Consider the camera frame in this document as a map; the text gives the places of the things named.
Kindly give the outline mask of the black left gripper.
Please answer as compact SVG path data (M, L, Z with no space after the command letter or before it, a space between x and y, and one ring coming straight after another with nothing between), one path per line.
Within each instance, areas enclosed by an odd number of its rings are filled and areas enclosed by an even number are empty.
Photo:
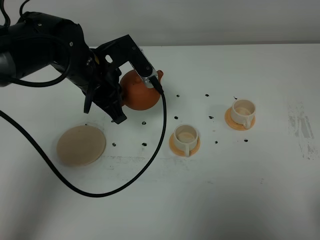
M90 110L91 105L96 104L114 123L120 124L127 119L121 107L120 75L117 70L108 71L109 65L97 56L95 49L73 47L67 79L85 95L84 110Z

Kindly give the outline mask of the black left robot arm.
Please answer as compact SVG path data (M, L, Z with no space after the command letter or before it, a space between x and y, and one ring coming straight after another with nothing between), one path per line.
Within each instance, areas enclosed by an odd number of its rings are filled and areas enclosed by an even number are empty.
M105 57L86 44L79 24L65 18L25 12L15 25L0 27L1 87L45 88L68 79L85 95L85 113L96 104L120 124L127 118L122 110L121 71ZM46 82L23 80L49 65L60 72L59 77Z

